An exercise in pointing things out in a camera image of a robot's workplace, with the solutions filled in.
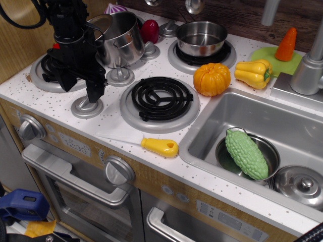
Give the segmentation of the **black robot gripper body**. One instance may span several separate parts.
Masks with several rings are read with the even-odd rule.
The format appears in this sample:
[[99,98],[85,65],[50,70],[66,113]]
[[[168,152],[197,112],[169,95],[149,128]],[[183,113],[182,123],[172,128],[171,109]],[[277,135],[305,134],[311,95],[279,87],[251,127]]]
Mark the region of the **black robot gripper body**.
[[53,73],[67,71],[76,76],[77,79],[95,80],[103,79],[105,70],[96,60],[97,48],[94,31],[97,28],[85,27],[81,37],[75,40],[58,40],[59,49],[49,50],[47,53],[55,61],[62,63],[66,68],[55,67]]

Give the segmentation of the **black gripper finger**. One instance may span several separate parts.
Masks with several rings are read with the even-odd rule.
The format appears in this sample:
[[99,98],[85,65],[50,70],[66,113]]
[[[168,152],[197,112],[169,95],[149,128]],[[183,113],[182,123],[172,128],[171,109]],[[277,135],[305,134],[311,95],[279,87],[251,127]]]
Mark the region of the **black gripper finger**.
[[56,79],[66,92],[70,91],[77,84],[77,77],[67,71],[58,71]]
[[90,103],[96,103],[103,95],[106,86],[106,78],[86,80],[86,91]]

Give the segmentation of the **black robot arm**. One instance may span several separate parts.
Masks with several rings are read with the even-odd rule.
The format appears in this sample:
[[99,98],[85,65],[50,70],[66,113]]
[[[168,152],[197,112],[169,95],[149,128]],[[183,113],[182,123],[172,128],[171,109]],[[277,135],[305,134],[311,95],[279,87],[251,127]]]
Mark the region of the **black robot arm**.
[[64,91],[70,91],[79,79],[85,80],[91,103],[104,94],[105,70],[96,60],[98,44],[86,21],[87,5],[83,1],[39,1],[54,29],[59,45],[47,51],[45,80],[56,80]]

